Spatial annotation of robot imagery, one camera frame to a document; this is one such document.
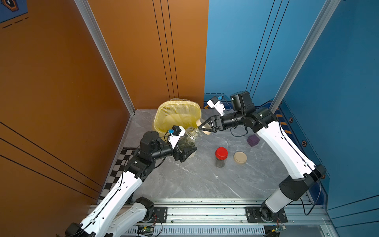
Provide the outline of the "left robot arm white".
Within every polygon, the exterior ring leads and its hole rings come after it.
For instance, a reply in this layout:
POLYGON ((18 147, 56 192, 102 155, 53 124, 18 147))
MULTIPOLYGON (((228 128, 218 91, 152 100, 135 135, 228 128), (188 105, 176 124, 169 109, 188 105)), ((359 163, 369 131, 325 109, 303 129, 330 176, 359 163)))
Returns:
POLYGON ((126 201, 143 184, 156 168, 159 159, 172 156, 184 162, 197 148, 180 150, 177 143, 184 137, 182 126, 173 126, 167 138, 156 131, 148 131, 140 141, 140 147, 126 163, 121 177, 103 201, 79 224, 72 223, 65 231, 67 237, 120 237, 140 221, 152 218, 154 203, 147 198, 138 198, 135 203, 119 214, 126 201))

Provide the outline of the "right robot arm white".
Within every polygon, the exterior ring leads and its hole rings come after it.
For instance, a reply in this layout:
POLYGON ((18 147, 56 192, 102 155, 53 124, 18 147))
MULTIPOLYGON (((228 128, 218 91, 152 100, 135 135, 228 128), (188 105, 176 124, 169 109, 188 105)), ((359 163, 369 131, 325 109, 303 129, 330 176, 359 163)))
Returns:
POLYGON ((233 112, 226 114, 221 97, 214 96, 207 101, 211 109, 218 111, 206 119, 199 130, 207 132, 224 131, 240 125, 250 128, 262 138, 279 157, 288 171, 284 179, 262 204, 260 216, 265 222, 276 221, 280 211, 293 201, 299 200, 315 183, 326 174, 323 165, 315 165, 288 137, 277 116, 266 107, 256 108, 247 91, 231 95, 233 112))

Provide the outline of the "glass jar red lid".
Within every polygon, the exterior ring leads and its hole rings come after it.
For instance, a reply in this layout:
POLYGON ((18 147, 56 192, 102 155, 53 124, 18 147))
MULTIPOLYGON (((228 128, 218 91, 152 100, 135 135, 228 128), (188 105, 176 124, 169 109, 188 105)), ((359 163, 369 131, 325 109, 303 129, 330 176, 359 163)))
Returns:
POLYGON ((228 154, 229 154, 228 150, 224 147, 219 147, 215 151, 215 157, 216 157, 215 165, 216 165, 216 167, 222 168, 225 166, 226 159, 228 158, 228 154))

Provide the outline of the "purple embossed toy cube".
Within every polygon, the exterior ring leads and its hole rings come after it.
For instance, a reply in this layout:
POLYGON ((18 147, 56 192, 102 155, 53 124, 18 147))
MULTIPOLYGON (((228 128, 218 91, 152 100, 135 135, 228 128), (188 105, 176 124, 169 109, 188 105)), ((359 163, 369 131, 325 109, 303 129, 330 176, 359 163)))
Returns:
POLYGON ((260 137, 256 134, 253 134, 253 135, 250 135, 248 138, 247 138, 247 143, 251 146, 251 147, 254 147, 256 145, 258 145, 260 142, 260 137))

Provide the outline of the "black white checkerboard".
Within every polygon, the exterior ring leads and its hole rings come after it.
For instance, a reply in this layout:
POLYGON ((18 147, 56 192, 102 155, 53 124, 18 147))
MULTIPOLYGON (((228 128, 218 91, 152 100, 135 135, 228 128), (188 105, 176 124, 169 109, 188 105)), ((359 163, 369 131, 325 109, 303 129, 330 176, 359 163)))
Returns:
POLYGON ((98 199, 98 203, 101 203, 110 190, 115 186, 117 181, 120 179, 122 172, 124 171, 124 166, 128 162, 130 156, 133 155, 136 148, 122 148, 120 154, 116 157, 115 163, 110 168, 110 172, 106 178, 104 187, 98 199))

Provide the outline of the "green circuit board left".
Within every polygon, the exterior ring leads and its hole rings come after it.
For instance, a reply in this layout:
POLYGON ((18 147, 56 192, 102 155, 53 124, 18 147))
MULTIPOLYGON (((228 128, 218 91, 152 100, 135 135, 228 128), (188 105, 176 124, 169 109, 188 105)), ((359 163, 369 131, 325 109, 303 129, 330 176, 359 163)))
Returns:
POLYGON ((155 233, 154 226, 138 226, 136 236, 137 237, 152 237, 155 233))

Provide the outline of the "green circuit board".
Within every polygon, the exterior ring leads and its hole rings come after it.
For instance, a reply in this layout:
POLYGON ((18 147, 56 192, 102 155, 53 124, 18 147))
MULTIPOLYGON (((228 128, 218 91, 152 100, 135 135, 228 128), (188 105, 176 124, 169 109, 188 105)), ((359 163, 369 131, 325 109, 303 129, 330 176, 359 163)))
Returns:
POLYGON ((278 226, 278 227, 276 227, 275 229, 272 229, 271 230, 271 234, 276 234, 276 235, 279 235, 282 231, 285 231, 287 228, 286 228, 286 226, 285 225, 283 225, 283 226, 278 226))
POLYGON ((154 226, 138 226, 136 236, 137 237, 152 237, 155 233, 154 226))

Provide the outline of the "green circuit board right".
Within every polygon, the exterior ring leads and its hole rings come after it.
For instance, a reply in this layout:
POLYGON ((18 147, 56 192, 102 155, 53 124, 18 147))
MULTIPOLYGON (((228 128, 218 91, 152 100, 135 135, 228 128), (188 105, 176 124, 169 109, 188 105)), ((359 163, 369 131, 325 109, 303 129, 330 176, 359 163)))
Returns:
POLYGON ((285 225, 283 225, 283 226, 278 226, 278 227, 276 227, 275 229, 272 229, 271 230, 271 234, 276 234, 276 235, 279 235, 282 231, 285 231, 287 228, 286 228, 286 226, 285 225))

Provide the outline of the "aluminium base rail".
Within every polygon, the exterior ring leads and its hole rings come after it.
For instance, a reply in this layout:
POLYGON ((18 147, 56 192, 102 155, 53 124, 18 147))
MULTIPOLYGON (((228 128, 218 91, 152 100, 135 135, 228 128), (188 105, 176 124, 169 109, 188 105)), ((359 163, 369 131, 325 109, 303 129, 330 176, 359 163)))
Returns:
POLYGON ((163 198, 154 200, 156 215, 126 231, 136 237, 138 226, 154 226, 153 237, 337 237, 322 205, 307 196, 283 208, 276 221, 262 220, 262 200, 246 198, 163 198), (271 234, 286 226, 279 235, 271 234))

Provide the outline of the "aluminium corner post right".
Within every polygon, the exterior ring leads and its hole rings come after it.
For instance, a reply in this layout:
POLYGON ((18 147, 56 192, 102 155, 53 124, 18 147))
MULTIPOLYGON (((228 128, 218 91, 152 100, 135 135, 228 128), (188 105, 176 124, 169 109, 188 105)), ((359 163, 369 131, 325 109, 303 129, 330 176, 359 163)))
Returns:
POLYGON ((270 111, 274 114, 278 109, 280 103, 284 99, 286 93, 291 87, 293 81, 301 70, 303 64, 317 43, 319 37, 324 31, 326 25, 331 19, 333 13, 337 9, 340 0, 327 0, 325 1, 322 9, 320 10, 315 22, 313 23, 305 41, 302 44, 294 62, 292 63, 286 77, 284 78, 271 106, 270 111))

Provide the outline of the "aluminium corner post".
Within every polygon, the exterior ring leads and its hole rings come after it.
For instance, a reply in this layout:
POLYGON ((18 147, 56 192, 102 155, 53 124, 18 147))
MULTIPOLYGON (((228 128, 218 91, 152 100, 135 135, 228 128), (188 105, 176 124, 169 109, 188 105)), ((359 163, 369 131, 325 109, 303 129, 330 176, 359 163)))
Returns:
POLYGON ((114 84, 126 106, 128 112, 133 116, 135 114, 135 108, 130 98, 130 95, 126 89, 126 86, 122 80, 116 63, 112 57, 106 40, 101 32, 101 29, 97 23, 95 15, 90 7, 88 1, 85 0, 74 0, 91 36, 96 44, 96 47, 114 81, 114 84))
POLYGON ((331 19, 333 13, 337 9, 340 0, 327 0, 325 1, 322 9, 320 10, 315 22, 313 23, 305 41, 302 44, 294 62, 292 63, 286 77, 284 78, 271 106, 270 111, 274 114, 278 109, 280 103, 284 99, 286 93, 291 87, 293 81, 301 70, 303 64, 317 43, 319 37, 324 31, 326 25, 331 19))

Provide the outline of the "aluminium corner post left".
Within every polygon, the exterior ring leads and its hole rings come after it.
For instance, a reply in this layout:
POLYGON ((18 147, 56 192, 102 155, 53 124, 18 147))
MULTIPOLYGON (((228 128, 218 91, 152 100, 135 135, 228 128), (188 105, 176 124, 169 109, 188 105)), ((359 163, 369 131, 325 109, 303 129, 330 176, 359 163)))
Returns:
POLYGON ((101 29, 97 23, 95 15, 90 7, 88 1, 85 0, 74 0, 91 36, 96 44, 96 47, 114 81, 114 84, 126 106, 128 112, 133 116, 135 114, 135 108, 130 98, 130 95, 126 89, 126 86, 122 80, 116 63, 112 57, 106 40, 101 32, 101 29))

